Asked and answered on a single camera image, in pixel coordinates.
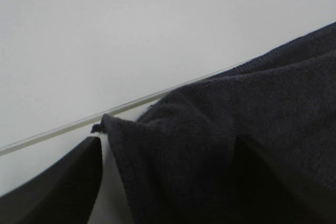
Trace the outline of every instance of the terry cloth fabric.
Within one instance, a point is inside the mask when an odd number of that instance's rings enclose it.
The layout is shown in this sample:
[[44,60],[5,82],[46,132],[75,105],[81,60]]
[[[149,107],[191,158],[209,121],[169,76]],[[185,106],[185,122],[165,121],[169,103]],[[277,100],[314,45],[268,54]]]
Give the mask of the terry cloth fabric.
[[[336,223],[311,204],[336,191],[336,23],[178,88],[136,122],[106,114],[101,128],[135,224]],[[263,150],[251,149],[256,165],[235,150],[242,134]]]

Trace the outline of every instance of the white tabletop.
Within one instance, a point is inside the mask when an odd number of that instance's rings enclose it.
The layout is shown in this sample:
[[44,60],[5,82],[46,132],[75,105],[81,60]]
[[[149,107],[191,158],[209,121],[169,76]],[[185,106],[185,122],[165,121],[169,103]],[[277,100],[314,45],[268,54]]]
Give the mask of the white tabletop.
[[335,0],[0,0],[0,146],[254,58]]

